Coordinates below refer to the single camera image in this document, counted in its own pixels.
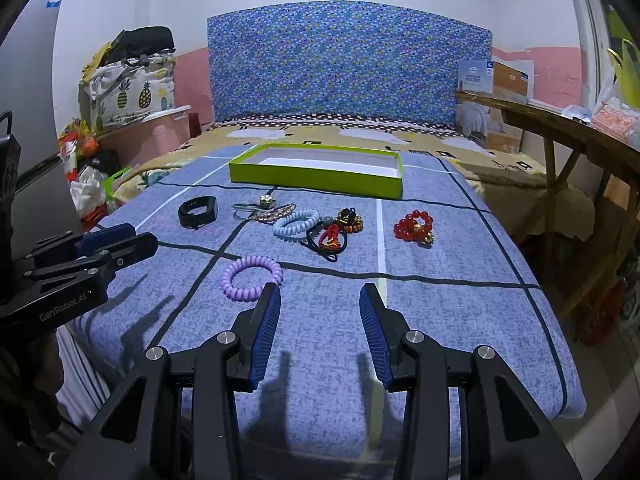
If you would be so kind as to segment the black tie with teal bead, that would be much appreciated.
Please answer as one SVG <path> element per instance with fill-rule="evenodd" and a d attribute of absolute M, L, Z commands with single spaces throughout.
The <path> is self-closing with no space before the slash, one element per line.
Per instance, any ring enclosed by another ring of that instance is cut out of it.
<path fill-rule="evenodd" d="M 306 231 L 300 244 L 324 260 L 334 263 L 346 250 L 348 236 L 336 220 L 324 218 Z"/>

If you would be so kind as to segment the black wrist band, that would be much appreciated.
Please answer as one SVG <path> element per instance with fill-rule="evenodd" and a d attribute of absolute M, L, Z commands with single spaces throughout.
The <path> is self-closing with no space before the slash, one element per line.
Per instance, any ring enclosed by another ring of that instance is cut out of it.
<path fill-rule="evenodd" d="M 178 219 L 183 228 L 197 230 L 217 219 L 215 196 L 198 196 L 186 200 L 178 209 Z"/>

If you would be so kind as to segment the colourful snack bags pile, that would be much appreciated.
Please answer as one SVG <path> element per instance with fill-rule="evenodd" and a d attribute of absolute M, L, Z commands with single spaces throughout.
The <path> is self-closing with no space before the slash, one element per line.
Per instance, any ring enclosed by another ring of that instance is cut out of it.
<path fill-rule="evenodd" d="M 119 157 L 104 148 L 80 118 L 74 118 L 58 135 L 58 156 L 81 225 L 90 231 L 116 208 L 112 184 L 114 175 L 122 170 Z"/>

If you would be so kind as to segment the pink storage bin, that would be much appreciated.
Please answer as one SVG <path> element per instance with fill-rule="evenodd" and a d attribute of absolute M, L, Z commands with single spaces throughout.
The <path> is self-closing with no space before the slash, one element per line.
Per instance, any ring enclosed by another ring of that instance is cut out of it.
<path fill-rule="evenodd" d="M 122 166 L 138 166 L 165 155 L 190 139 L 189 105 L 149 114 L 140 122 L 99 137 L 103 151 L 115 151 Z"/>

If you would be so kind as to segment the blue floral headboard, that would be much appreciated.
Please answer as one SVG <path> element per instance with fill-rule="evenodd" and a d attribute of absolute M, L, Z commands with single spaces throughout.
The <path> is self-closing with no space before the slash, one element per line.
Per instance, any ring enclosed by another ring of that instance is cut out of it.
<path fill-rule="evenodd" d="M 487 62 L 492 33 L 365 1 L 274 4 L 207 21 L 219 120 L 246 114 L 351 114 L 454 122 L 458 65 Z"/>

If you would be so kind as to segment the black bag on top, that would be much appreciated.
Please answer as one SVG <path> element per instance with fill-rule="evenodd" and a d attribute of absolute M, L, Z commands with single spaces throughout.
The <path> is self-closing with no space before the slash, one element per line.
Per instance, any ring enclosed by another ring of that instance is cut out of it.
<path fill-rule="evenodd" d="M 174 36 L 166 26 L 148 26 L 122 30 L 111 42 L 101 60 L 102 65 L 140 58 L 142 55 L 175 51 Z"/>

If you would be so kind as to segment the green shallow tray box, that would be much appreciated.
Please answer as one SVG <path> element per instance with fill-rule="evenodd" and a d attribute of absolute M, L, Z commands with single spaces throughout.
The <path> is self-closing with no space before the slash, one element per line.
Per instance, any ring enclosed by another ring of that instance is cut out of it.
<path fill-rule="evenodd" d="M 399 200 L 404 166 L 396 152 L 333 145 L 266 143 L 229 162 L 234 183 Z"/>

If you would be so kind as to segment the wooden side table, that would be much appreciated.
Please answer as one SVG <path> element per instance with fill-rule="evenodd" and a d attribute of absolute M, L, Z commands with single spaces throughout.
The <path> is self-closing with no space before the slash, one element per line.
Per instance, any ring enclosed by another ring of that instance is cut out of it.
<path fill-rule="evenodd" d="M 498 99 L 487 93 L 458 91 L 457 98 L 500 110 L 508 125 L 535 133 L 544 140 L 546 192 L 515 228 L 515 243 L 525 240 L 539 219 L 544 219 L 544 232 L 551 232 L 556 196 L 566 187 L 582 157 L 601 168 L 606 178 L 616 177 L 629 186 L 622 224 L 614 232 L 610 247 L 591 263 L 585 281 L 565 300 L 556 316 L 567 318 L 589 296 L 594 297 L 593 305 L 599 307 L 615 283 L 616 272 L 639 233 L 639 151 L 578 120 L 543 107 Z"/>

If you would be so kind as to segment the yellow green plastic bag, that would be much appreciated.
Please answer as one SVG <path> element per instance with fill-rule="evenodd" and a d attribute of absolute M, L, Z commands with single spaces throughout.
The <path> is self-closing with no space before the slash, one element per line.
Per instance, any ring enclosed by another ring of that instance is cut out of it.
<path fill-rule="evenodd" d="M 615 77 L 624 102 L 639 108 L 639 50 L 631 40 L 622 39 L 620 53 L 608 48 Z"/>

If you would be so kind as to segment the grey tie with gold flower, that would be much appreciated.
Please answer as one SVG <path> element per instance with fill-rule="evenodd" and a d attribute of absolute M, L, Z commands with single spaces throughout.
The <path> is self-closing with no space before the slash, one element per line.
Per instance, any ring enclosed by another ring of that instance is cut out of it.
<path fill-rule="evenodd" d="M 253 203 L 234 203 L 232 205 L 233 217 L 239 220 L 255 220 L 261 214 L 268 214 L 276 208 L 277 201 L 270 194 L 258 197 Z"/>

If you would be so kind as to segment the gold chain hair clip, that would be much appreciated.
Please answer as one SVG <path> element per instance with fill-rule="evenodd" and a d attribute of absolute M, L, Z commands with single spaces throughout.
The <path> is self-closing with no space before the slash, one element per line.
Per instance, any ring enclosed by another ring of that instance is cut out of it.
<path fill-rule="evenodd" d="M 279 207 L 274 207 L 271 209 L 264 210 L 256 210 L 253 211 L 250 215 L 250 220 L 257 221 L 260 223 L 273 225 L 274 222 L 287 217 L 289 214 L 296 209 L 294 204 L 285 204 Z"/>

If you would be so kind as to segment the pink snack package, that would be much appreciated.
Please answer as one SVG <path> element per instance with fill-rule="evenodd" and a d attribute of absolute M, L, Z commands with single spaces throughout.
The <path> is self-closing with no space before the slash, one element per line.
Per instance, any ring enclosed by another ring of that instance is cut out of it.
<path fill-rule="evenodd" d="M 592 128 L 626 144 L 629 143 L 636 122 L 636 115 L 629 115 L 608 104 L 603 104 L 591 117 Z"/>

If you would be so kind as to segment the red knotted cord charm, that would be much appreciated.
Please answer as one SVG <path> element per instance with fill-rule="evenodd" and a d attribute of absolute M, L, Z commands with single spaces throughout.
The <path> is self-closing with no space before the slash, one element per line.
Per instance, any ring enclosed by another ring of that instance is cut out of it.
<path fill-rule="evenodd" d="M 343 248 L 340 236 L 340 227 L 336 223 L 332 223 L 319 236 L 318 245 L 325 252 L 338 252 Z"/>

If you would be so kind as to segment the blue patterned bed mat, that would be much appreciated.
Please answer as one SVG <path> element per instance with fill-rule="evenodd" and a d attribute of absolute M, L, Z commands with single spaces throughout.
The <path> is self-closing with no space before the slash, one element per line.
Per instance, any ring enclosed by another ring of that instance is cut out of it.
<path fill-rule="evenodd" d="M 221 290 L 224 270 L 250 255 L 282 266 L 282 307 L 266 376 L 241 394 L 239 423 L 262 450 L 323 460 L 367 474 L 397 452 L 405 398 L 376 381 L 358 298 L 372 283 L 385 303 L 443 346 L 495 348 L 550 418 L 578 417 L 586 400 L 572 354 L 540 285 L 488 206 L 446 160 L 407 153 L 399 200 L 276 188 L 281 204 L 329 216 L 352 208 L 362 230 L 337 262 L 279 240 L 270 226 L 233 217 L 258 188 L 234 184 L 235 146 L 190 162 L 106 217 L 154 234 L 149 259 L 116 275 L 108 300 L 70 323 L 111 380 L 147 348 L 198 346 L 242 310 Z M 215 196 L 217 219 L 183 228 L 186 200 Z"/>

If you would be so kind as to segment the beige cartoon bed sheet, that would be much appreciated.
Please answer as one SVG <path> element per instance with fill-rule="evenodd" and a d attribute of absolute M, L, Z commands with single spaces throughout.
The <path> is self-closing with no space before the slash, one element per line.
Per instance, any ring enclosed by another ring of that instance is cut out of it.
<path fill-rule="evenodd" d="M 375 129 L 338 122 L 302 122 L 294 126 L 224 126 L 216 124 L 175 150 L 134 166 L 116 180 L 115 197 L 127 203 L 144 189 L 143 179 L 163 171 L 175 171 L 212 151 L 228 146 L 264 142 L 330 144 L 351 148 L 376 148 L 444 158 L 480 194 L 506 232 L 514 234 L 546 190 L 546 170 L 524 154 L 487 151 L 464 136 L 438 132 L 412 132 L 405 128 Z"/>

